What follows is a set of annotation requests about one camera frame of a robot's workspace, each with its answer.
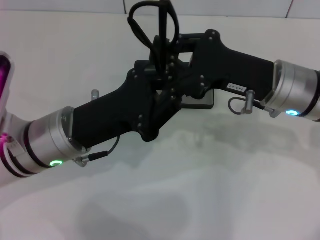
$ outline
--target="white wall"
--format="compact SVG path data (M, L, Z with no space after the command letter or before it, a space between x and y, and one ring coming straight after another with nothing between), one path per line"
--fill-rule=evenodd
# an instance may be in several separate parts
M1 10L125 13L123 0L0 0Z
M178 15L285 18L292 0L172 0ZM126 9L141 0L125 0ZM153 7L137 14L157 14Z
M157 31L156 17L137 20ZM182 33L213 28L231 49L320 68L319 20L179 20ZM0 12L0 33L16 63L8 110L30 121L87 103L92 89L116 90L149 57L125 15ZM235 116L232 96L216 91L214 109L182 110L154 142L128 133L86 168L67 162L1 188L0 239L318 240L320 124Z
M293 19L320 19L320 1L295 0L288 17Z

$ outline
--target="black stripe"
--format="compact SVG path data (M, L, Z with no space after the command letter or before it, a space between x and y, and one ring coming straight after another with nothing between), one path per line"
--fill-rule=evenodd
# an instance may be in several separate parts
M8 153L9 156L11 158L11 161L13 162L13 164L16 166L17 169L19 169L21 172L23 172L24 174L29 174L29 175L35 175L36 173L28 171L27 169L25 169L20 162L18 161L18 159L13 156L13 154L11 153L11 151L8 149Z
M36 154L34 153L34 151L32 150L31 146L30 146L30 140L29 140L29 129L30 126L33 122L31 122L28 126L26 126L25 130L24 130L24 145L25 145L25 149L28 152L28 154L30 155L30 157L32 158L32 160L38 164L40 167L45 168L45 169L51 169L53 168L52 166L48 166L46 164L44 164L42 161L40 161L40 159L36 156Z
M317 105L317 102L320 98L320 84L319 84L320 73L318 71L315 71L315 73L317 76L317 85L316 85L315 94L313 96L313 99L312 99L310 105L307 107L307 109L303 113L298 115L298 117L307 116L314 109L314 107Z
M16 176L16 177L18 177L18 178L21 178L21 179L27 178L26 176L22 176L22 175L20 175L19 173L17 173L17 172L10 166L10 164L9 164L8 161L7 161L6 155L5 155L4 143L3 143L3 142L0 143L0 158L1 158L1 161L2 161L3 165L6 167L6 169L8 169L8 171L9 171L12 175L14 175L14 176Z

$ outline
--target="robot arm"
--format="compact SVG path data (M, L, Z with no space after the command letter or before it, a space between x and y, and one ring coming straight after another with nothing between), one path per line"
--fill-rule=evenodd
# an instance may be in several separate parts
M135 10L143 6L159 7L159 36L153 43L133 19ZM167 39L168 14L175 25L171 42ZM84 161L81 156L91 147L116 137L119 141L127 132L139 133L145 142L153 141L160 128L181 110L183 96L202 99L212 89L245 97L242 114L252 113L256 106L273 118L287 112L319 122L319 72L230 50L215 30L180 34L169 0L136 4L128 23L150 49L149 60L136 61L118 90L33 122L5 111L13 66L8 56L0 54L4 84L0 98L0 174L6 176L5 182L12 181L12 176L29 177L71 159L84 166L86 161L108 155L107 151L95 153ZM180 61L181 53L192 53L190 62Z

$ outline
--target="blue led light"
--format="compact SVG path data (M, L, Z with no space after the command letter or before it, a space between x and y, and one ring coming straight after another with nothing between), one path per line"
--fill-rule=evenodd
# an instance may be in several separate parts
M299 113L297 111L295 111L295 110L288 110L285 113L288 114L288 115L292 115L292 116L299 115Z

